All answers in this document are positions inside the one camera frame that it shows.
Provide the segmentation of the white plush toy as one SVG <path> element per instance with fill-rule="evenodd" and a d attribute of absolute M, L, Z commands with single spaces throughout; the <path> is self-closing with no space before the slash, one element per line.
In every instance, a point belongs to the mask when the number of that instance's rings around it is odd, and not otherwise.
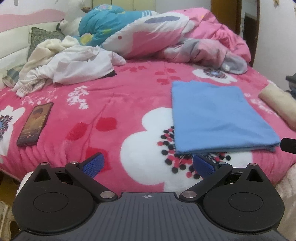
<path fill-rule="evenodd" d="M 66 36 L 78 36 L 80 22 L 91 10 L 91 7 L 85 5 L 85 1 L 69 1 L 65 18 L 59 23 L 59 29 Z"/>

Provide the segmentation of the white crumpled sheet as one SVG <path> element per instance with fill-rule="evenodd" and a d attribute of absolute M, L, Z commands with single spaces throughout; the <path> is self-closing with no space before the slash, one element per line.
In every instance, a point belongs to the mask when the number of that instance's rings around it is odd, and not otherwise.
<path fill-rule="evenodd" d="M 43 88 L 47 81 L 71 85 L 106 77 L 114 66 L 123 66 L 126 60 L 119 54 L 99 46 L 75 45 L 56 54 L 47 64 L 30 70 L 19 77 L 13 92 L 24 97 Z"/>

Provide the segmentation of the grey green pillow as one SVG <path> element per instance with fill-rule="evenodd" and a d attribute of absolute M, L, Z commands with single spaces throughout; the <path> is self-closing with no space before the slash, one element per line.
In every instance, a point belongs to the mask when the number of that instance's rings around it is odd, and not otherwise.
<path fill-rule="evenodd" d="M 47 31 L 44 29 L 40 29 L 37 27 L 31 27 L 31 32 L 29 34 L 29 45 L 28 45 L 28 53 L 27 59 L 29 59 L 30 55 L 34 51 L 34 49 L 43 41 L 48 39 L 59 39 L 63 40 L 65 35 L 60 30 L 55 31 Z"/>

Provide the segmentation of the white headboard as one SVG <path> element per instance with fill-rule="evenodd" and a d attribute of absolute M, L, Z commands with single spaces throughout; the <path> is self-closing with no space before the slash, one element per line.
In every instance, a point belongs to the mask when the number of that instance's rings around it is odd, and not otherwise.
<path fill-rule="evenodd" d="M 58 22 L 22 26 L 1 32 L 1 73 L 27 61 L 31 28 L 54 31 Z"/>

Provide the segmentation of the cream fleece cloth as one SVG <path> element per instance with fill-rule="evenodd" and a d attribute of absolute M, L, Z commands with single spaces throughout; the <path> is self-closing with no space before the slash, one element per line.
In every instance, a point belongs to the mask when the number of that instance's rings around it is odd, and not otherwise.
<path fill-rule="evenodd" d="M 29 71 L 48 64 L 57 53 L 75 45 L 79 45 L 79 42 L 76 38 L 71 36 L 66 36 L 63 40 L 47 39 L 41 42 L 36 46 L 27 60 L 27 63 L 20 71 L 19 79 L 24 79 Z"/>

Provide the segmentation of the wooden framed mirror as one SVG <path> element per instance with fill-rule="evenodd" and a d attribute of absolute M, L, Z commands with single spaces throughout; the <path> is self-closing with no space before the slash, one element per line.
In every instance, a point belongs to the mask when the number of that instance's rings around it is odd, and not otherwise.
<path fill-rule="evenodd" d="M 252 66 L 258 41 L 260 1 L 211 0 L 211 12 L 220 23 L 246 41 L 251 54 L 250 66 Z"/>

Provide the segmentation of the pink floral fleece blanket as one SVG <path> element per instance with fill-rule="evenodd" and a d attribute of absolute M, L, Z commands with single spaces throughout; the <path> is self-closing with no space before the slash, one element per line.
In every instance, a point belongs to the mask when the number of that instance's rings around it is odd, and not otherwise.
<path fill-rule="evenodd" d="M 171 85 L 174 81 L 236 86 L 280 138 L 295 132 L 262 100 L 269 81 L 249 68 L 243 75 L 166 61 L 130 61 L 116 75 L 74 85 L 51 85 L 24 98 L 1 91 L 1 170 L 21 180 L 41 162 L 63 167 L 100 152 L 96 180 L 115 193 L 181 192 L 201 181 L 192 156 L 174 147 Z M 36 145 L 18 147 L 35 106 L 53 102 Z"/>

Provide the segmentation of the pink grey white duvet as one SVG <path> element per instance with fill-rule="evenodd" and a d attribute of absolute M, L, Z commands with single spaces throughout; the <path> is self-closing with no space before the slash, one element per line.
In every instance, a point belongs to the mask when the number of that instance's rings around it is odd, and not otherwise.
<path fill-rule="evenodd" d="M 205 8 L 145 16 L 102 43 L 125 59 L 147 56 L 175 63 L 195 63 L 244 74 L 251 61 L 246 42 Z"/>

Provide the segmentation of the light blue t-shirt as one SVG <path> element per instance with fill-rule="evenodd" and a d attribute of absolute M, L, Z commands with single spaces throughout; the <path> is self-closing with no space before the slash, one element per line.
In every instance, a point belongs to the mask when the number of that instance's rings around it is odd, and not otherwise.
<path fill-rule="evenodd" d="M 177 153 L 274 151 L 280 144 L 239 87 L 174 81 L 171 97 Z"/>

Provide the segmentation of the teal floral quilt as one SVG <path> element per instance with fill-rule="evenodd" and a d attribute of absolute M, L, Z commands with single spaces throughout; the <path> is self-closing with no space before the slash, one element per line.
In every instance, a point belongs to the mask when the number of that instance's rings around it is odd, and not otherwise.
<path fill-rule="evenodd" d="M 119 6 L 101 4 L 81 19 L 77 40 L 80 45 L 96 47 L 137 19 L 156 14 L 151 10 L 126 11 Z"/>

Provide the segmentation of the folded beige garment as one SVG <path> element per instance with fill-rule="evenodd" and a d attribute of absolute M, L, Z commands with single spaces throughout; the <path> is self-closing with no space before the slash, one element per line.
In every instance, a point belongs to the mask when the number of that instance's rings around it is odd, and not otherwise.
<path fill-rule="evenodd" d="M 258 97 L 272 108 L 290 129 L 295 131 L 295 99 L 288 92 L 270 83 L 260 91 Z"/>

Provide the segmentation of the black smartphone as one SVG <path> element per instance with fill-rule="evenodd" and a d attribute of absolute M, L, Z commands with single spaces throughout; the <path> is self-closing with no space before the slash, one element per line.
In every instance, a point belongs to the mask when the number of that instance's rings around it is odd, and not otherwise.
<path fill-rule="evenodd" d="M 18 147 L 37 144 L 53 105 L 53 102 L 49 102 L 33 108 L 16 142 Z"/>

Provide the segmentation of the yellow green cabinet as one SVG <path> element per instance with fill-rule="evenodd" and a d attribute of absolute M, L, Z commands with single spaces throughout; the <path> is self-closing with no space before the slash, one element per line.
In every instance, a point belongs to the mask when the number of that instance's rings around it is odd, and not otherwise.
<path fill-rule="evenodd" d="M 156 10 L 155 0 L 93 0 L 92 6 L 113 4 L 128 11 Z"/>

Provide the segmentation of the stack of dark folded clothes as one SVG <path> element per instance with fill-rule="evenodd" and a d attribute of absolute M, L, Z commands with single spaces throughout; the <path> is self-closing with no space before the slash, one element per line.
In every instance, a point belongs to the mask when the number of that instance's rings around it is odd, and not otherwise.
<path fill-rule="evenodd" d="M 296 73 L 291 76 L 286 76 L 290 90 L 288 91 L 291 96 L 296 99 Z"/>

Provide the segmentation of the black garment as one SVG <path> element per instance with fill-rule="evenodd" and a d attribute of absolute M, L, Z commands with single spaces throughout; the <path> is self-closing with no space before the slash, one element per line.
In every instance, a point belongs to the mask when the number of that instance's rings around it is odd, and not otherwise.
<path fill-rule="evenodd" d="M 107 75 L 105 75 L 104 77 L 102 78 L 107 78 L 107 77 L 114 77 L 116 75 L 116 71 L 113 70 L 112 72 L 108 73 Z"/>

